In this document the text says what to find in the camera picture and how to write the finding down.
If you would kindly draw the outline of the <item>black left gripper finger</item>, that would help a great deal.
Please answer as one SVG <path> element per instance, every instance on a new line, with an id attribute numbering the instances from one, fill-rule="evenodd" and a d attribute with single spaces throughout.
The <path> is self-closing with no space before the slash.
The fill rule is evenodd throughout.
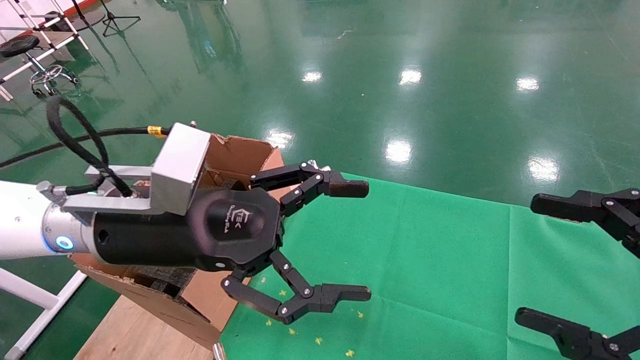
<path id="1" fill-rule="evenodd" d="M 289 285 L 294 295 L 281 302 L 243 283 L 247 274 L 234 269 L 221 281 L 221 287 L 233 300 L 275 321 L 290 325 L 307 313 L 331 313 L 341 301 L 366 302 L 371 290 L 365 285 L 310 285 L 279 250 L 269 256 L 269 264 Z"/>
<path id="2" fill-rule="evenodd" d="M 289 217 L 320 195 L 330 198 L 365 198 L 370 184 L 365 180 L 350 180 L 334 170 L 322 170 L 311 162 L 298 162 L 250 176 L 251 189 L 271 192 L 294 187 L 279 198 L 280 214 Z"/>

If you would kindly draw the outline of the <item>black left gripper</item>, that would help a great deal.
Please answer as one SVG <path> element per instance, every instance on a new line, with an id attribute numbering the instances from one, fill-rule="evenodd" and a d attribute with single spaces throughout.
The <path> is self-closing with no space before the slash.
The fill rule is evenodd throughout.
<path id="1" fill-rule="evenodd" d="M 199 190 L 185 215 L 98 213 L 96 256 L 113 265 L 262 272 L 282 244 L 281 205 L 262 189 Z"/>

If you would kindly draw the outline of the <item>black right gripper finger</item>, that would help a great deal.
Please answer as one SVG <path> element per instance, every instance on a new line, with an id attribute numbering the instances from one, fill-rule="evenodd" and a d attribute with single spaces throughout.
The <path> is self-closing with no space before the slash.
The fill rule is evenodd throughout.
<path id="1" fill-rule="evenodd" d="M 589 326 L 527 307 L 515 312 L 515 322 L 553 339 L 569 360 L 630 360 L 640 348 L 640 326 L 606 337 Z"/>
<path id="2" fill-rule="evenodd" d="M 535 214 L 595 223 L 627 251 L 640 257 L 640 191 L 629 188 L 616 193 L 578 190 L 572 196 L 535 194 L 530 203 Z"/>

